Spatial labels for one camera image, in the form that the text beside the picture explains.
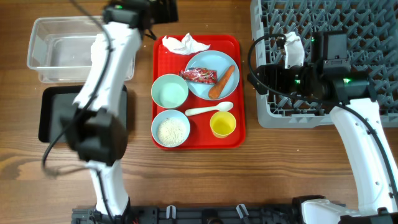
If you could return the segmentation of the white tissue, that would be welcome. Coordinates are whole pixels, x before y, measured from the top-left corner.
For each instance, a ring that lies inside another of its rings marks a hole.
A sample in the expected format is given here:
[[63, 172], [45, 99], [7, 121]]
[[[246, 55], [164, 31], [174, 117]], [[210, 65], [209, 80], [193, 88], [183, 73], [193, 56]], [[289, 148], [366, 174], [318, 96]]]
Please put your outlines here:
[[210, 48], [210, 45], [197, 42], [190, 33], [187, 33], [182, 40], [177, 40], [174, 37], [165, 36], [162, 39], [163, 46], [174, 54], [178, 55], [190, 55], [202, 51], [206, 51]]
[[91, 45], [91, 62], [102, 62], [106, 54], [106, 41], [103, 34], [97, 34], [95, 41]]

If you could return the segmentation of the red snack wrapper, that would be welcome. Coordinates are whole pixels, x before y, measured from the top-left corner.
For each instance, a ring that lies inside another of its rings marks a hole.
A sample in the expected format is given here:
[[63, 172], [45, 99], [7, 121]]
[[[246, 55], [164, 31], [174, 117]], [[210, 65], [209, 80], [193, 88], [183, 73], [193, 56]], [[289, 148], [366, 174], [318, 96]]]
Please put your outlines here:
[[186, 81], [204, 83], [204, 84], [216, 84], [217, 83], [217, 72], [216, 70], [210, 70], [207, 68], [188, 68], [182, 70], [178, 74]]

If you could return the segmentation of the mint green bowl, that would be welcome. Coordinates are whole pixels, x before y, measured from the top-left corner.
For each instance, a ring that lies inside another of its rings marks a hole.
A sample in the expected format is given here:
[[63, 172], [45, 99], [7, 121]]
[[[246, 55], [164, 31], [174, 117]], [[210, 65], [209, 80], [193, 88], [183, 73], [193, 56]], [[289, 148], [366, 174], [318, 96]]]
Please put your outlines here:
[[153, 102], [165, 109], [175, 109], [183, 105], [188, 98], [189, 89], [186, 81], [176, 74], [165, 74], [152, 84]]

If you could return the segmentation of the orange carrot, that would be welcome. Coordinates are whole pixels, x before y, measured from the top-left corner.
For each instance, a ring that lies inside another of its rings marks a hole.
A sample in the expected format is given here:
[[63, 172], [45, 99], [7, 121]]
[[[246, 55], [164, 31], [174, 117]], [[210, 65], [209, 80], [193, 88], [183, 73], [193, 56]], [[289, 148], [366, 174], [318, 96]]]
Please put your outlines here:
[[227, 84], [229, 78], [233, 74], [235, 70], [235, 66], [231, 65], [227, 71], [224, 73], [224, 75], [221, 77], [221, 79], [209, 90], [208, 92], [208, 97], [211, 100], [216, 100], [220, 97], [221, 92], [223, 91], [225, 85]]

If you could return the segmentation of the light blue bowl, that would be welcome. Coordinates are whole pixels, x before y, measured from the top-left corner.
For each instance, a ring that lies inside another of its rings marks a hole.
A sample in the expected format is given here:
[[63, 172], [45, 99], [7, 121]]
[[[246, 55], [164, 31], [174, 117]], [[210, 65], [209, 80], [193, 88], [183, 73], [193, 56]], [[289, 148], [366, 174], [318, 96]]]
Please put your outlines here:
[[154, 118], [154, 120], [152, 122], [152, 126], [151, 126], [151, 133], [152, 133], [152, 137], [154, 138], [155, 142], [160, 144], [163, 147], [167, 147], [167, 146], [161, 144], [157, 137], [157, 128], [158, 128], [159, 124], [167, 118], [177, 118], [184, 123], [184, 125], [187, 129], [187, 133], [186, 133], [185, 140], [184, 140], [184, 142], [185, 142], [188, 139], [188, 136], [190, 134], [190, 122], [189, 122], [188, 118], [182, 112], [177, 111], [177, 110], [165, 110], [165, 111], [159, 113]]

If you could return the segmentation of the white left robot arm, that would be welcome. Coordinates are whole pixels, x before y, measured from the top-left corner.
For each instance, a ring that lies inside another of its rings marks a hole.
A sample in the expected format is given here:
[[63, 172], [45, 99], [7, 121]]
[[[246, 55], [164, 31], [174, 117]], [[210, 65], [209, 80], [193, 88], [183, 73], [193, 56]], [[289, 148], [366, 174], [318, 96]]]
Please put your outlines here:
[[111, 1], [91, 46], [91, 69], [72, 107], [60, 117], [62, 135], [91, 171], [97, 215], [112, 222], [130, 206], [120, 160], [128, 134], [119, 115], [122, 88], [144, 36], [153, 37], [152, 1]]

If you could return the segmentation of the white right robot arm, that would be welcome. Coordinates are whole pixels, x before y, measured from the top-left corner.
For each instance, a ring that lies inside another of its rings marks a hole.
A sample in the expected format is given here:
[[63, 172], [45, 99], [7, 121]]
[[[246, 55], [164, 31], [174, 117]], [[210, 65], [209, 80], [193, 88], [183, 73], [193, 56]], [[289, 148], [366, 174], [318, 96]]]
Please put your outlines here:
[[396, 223], [397, 165], [381, 123], [376, 91], [365, 71], [352, 71], [347, 35], [316, 32], [311, 61], [305, 62], [300, 37], [274, 34], [285, 63], [250, 68], [248, 80], [265, 91], [293, 100], [331, 107], [330, 118], [343, 141], [358, 193], [358, 209], [350, 210], [321, 196], [294, 200], [297, 223]]

